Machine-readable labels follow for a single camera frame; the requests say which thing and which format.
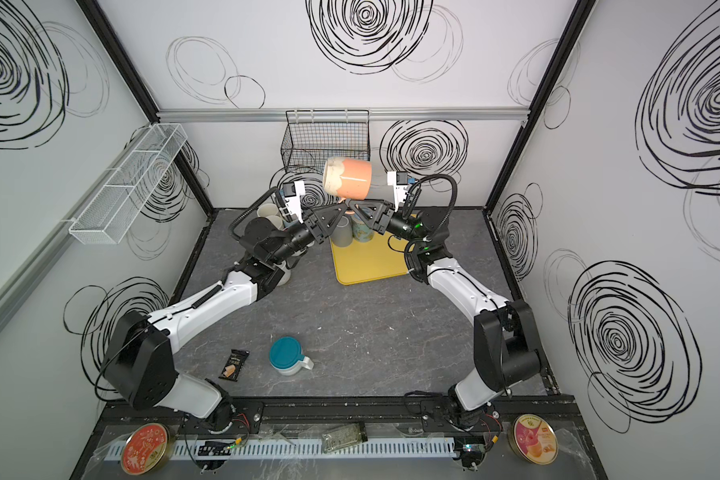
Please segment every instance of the cup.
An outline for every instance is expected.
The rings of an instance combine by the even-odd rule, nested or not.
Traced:
[[[373,238],[373,230],[366,225],[362,218],[357,215],[352,216],[352,236],[358,242],[369,242]]]
[[[262,204],[256,209],[256,216],[280,216],[280,209],[275,204]]]
[[[330,195],[365,200],[371,188],[371,162],[334,157],[326,160],[322,188]]]
[[[331,234],[331,242],[342,248],[352,244],[352,226],[349,224],[349,218],[346,215],[338,219],[336,230]]]
[[[272,222],[272,225],[275,226],[278,230],[282,230],[282,217],[279,215],[267,215],[266,218]]]
[[[298,370],[312,370],[315,364],[302,354],[302,344],[292,336],[284,336],[269,349],[269,363],[281,375],[295,375]]]

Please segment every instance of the yellow cutting board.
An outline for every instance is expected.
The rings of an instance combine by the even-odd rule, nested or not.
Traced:
[[[403,254],[387,246],[388,237],[389,232],[374,234],[368,242],[358,242],[353,238],[352,244],[343,248],[331,242],[336,280],[342,285],[354,285],[407,274]],[[392,238],[389,243],[392,248],[403,250],[407,242]]]

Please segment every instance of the wire basket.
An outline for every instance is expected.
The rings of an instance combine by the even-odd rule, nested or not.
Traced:
[[[180,124],[151,125],[70,226],[82,244],[118,244],[186,142]]]
[[[288,174],[322,174],[326,160],[371,160],[368,110],[289,110],[280,155]]]

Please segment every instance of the teal lid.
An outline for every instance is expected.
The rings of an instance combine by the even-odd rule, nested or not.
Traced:
[[[292,336],[284,336],[269,349],[269,362],[276,369],[289,369],[299,360],[304,360],[302,345]]]

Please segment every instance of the white wire basket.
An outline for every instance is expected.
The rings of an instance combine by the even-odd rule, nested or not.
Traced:
[[[118,244],[186,142],[180,124],[153,124],[70,226],[86,245]]]

